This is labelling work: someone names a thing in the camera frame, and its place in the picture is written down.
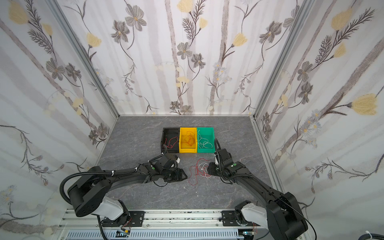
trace plastic storage bin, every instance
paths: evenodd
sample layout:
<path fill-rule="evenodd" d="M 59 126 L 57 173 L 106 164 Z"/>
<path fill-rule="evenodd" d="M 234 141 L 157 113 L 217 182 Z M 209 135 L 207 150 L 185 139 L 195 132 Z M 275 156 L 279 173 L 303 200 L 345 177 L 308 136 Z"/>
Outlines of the plastic storage bin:
<path fill-rule="evenodd" d="M 177 153 L 179 152 L 179 139 L 180 128 L 179 127 L 164 127 L 163 134 L 161 136 L 161 152 L 164 152 L 164 144 L 168 147 L 167 152 Z"/>
<path fill-rule="evenodd" d="M 180 153 L 197 153 L 197 128 L 181 127 L 179 141 Z"/>
<path fill-rule="evenodd" d="M 197 128 L 197 152 L 215 152 L 215 131 L 213 127 Z"/>

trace metal corner post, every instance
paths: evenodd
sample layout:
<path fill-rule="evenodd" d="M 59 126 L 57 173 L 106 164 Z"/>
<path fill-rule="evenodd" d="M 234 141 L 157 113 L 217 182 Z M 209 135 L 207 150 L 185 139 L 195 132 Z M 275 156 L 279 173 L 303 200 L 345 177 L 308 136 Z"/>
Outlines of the metal corner post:
<path fill-rule="evenodd" d="M 288 35 L 287 41 L 284 44 L 284 47 L 280 53 L 279 59 L 276 62 L 276 65 L 271 73 L 267 86 L 262 94 L 262 97 L 260 98 L 260 101 L 256 105 L 256 110 L 255 110 L 255 113 L 253 114 L 254 119 L 256 119 L 260 115 L 260 112 L 279 76 L 281 68 L 283 67 L 285 60 L 287 59 L 290 51 L 292 50 L 295 40 L 297 39 L 299 32 L 303 27 L 305 20 L 314 2 L 315 0 L 304 0 L 301 8 L 299 9 L 299 12 L 297 13 L 297 17 L 295 18 L 295 21 L 292 26 L 292 30 Z"/>
<path fill-rule="evenodd" d="M 87 72 L 91 75 L 97 89 L 103 96 L 106 104 L 112 111 L 113 115 L 118 118 L 119 112 L 117 111 L 115 105 L 111 101 L 107 91 L 105 90 L 99 76 L 96 74 L 96 71 L 94 70 L 91 61 L 87 57 L 87 54 L 85 52 L 85 49 L 82 47 L 79 39 L 77 38 L 76 34 L 74 33 L 73 29 L 71 28 L 71 25 L 69 24 L 67 18 L 65 17 L 63 11 L 61 10 L 59 3 L 57 0 L 45 0 L 48 7 L 50 8 L 53 16 L 56 18 L 57 22 L 61 26 L 62 30 L 64 31 L 65 35 L 67 36 L 69 42 L 71 43 L 72 47 L 74 48 L 75 52 L 77 53 L 78 57 L 86 67 Z"/>

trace white cable tie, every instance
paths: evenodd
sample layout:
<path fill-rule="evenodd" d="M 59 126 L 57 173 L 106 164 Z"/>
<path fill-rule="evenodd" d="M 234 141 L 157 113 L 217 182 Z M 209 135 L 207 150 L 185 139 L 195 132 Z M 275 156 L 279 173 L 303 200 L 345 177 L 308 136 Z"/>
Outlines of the white cable tie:
<path fill-rule="evenodd" d="M 370 239 L 373 239 L 372 234 L 369 231 L 365 231 L 365 232 L 370 235 L 370 237 L 371 237 Z"/>

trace robotic arm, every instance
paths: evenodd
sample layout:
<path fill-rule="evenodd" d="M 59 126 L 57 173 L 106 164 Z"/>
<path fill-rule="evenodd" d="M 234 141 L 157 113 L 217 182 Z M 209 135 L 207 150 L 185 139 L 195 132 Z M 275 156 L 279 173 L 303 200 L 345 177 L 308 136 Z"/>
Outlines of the robotic arm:
<path fill-rule="evenodd" d="M 220 148 L 217 139 L 215 148 L 217 164 L 209 164 L 209 174 L 239 184 L 266 206 L 258 207 L 249 201 L 238 205 L 235 209 L 239 223 L 256 222 L 269 229 L 274 239 L 282 240 L 296 239 L 308 229 L 297 200 L 291 193 L 283 194 L 269 187 L 255 177 L 244 164 L 233 162 L 231 154 Z M 73 206 L 76 216 L 101 215 L 105 217 L 103 224 L 118 227 L 131 219 L 130 213 L 122 201 L 110 199 L 105 194 L 119 187 L 154 182 L 159 178 L 163 178 L 167 184 L 186 180 L 184 170 L 178 168 L 179 160 L 176 155 L 163 153 L 133 169 L 113 171 L 102 170 L 99 166 L 92 167 L 87 172 L 66 177 L 60 184 L 60 194 Z M 81 177 L 68 189 L 68 197 L 64 185 L 69 179 L 77 176 Z"/>

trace marble pattern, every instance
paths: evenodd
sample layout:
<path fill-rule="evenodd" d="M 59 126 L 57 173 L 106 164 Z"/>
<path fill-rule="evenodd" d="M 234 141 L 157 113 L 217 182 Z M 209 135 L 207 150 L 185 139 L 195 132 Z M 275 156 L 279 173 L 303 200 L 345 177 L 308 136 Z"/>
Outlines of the marble pattern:
<path fill-rule="evenodd" d="M 242 162 L 255 176 L 271 184 L 249 117 L 120 117 L 99 165 L 103 169 L 124 169 L 146 162 L 160 153 L 163 127 L 180 126 L 213 127 L 221 147 L 226 148 L 235 161 Z M 212 153 L 177 155 L 181 159 L 179 167 L 188 177 L 191 176 L 189 167 L 199 158 L 214 161 Z M 107 196 L 122 200 L 131 209 L 233 208 L 244 200 L 257 202 L 239 185 L 224 184 L 218 177 L 198 176 L 198 181 L 195 186 L 187 180 L 166 187 L 153 183 L 134 184 L 115 189 Z M 190 182 L 196 183 L 194 176 Z"/>

